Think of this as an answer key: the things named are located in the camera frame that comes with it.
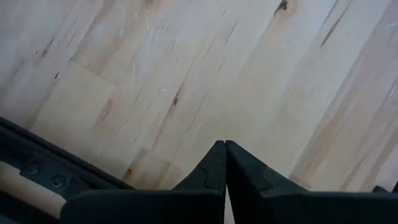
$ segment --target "black frame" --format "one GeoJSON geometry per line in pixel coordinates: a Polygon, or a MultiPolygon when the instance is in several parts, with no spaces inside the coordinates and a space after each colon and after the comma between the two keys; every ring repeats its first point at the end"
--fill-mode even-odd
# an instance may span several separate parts
{"type": "Polygon", "coordinates": [[[395,222],[398,206],[380,187],[309,192],[233,141],[217,141],[181,183],[160,191],[136,190],[3,118],[0,146],[0,161],[67,200],[56,220],[0,192],[0,218],[19,223],[223,223],[226,185],[238,224],[395,222]]]}

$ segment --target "wood grain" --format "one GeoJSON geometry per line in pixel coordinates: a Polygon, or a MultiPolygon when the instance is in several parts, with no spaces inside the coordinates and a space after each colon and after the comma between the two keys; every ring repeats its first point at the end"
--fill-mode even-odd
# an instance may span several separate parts
{"type": "MultiPolygon", "coordinates": [[[[396,0],[1,1],[0,115],[140,189],[233,139],[308,189],[368,191],[396,179],[397,15],[396,0]]],[[[1,165],[2,186],[57,216],[15,173],[1,165]]]]}

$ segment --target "screw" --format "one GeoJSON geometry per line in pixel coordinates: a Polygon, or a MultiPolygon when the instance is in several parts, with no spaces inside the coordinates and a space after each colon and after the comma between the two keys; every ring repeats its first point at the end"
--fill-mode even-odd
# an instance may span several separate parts
{"type": "Polygon", "coordinates": [[[27,169],[26,172],[30,175],[34,175],[34,174],[38,174],[39,173],[39,165],[37,164],[30,164],[27,169]]]}
{"type": "Polygon", "coordinates": [[[62,175],[55,175],[51,178],[53,187],[62,187],[65,184],[65,178],[62,175]]]}

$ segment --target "light wood surface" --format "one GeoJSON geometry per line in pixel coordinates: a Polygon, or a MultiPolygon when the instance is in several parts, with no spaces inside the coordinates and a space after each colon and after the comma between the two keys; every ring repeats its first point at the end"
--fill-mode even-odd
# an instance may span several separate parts
{"type": "Polygon", "coordinates": [[[5,0],[0,19],[0,115],[137,188],[217,139],[307,189],[391,185],[396,0],[5,0]]]}

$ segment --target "black plastic piece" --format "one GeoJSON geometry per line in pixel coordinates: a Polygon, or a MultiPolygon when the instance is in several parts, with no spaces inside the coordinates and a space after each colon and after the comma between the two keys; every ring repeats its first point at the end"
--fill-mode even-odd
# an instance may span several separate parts
{"type": "MultiPolygon", "coordinates": [[[[162,191],[135,190],[2,118],[0,161],[66,198],[61,223],[223,223],[226,184],[237,224],[396,222],[397,194],[309,192],[232,141],[217,141],[191,174],[162,191]]],[[[2,222],[54,222],[5,193],[0,206],[2,222]]]]}
{"type": "Polygon", "coordinates": [[[48,223],[59,220],[39,209],[0,191],[0,223],[48,223]]]}
{"type": "Polygon", "coordinates": [[[226,145],[227,185],[236,224],[397,221],[397,194],[308,192],[235,142],[226,145]]]}
{"type": "Polygon", "coordinates": [[[77,195],[61,223],[224,223],[226,147],[217,141],[172,190],[96,190],[77,195]]]}

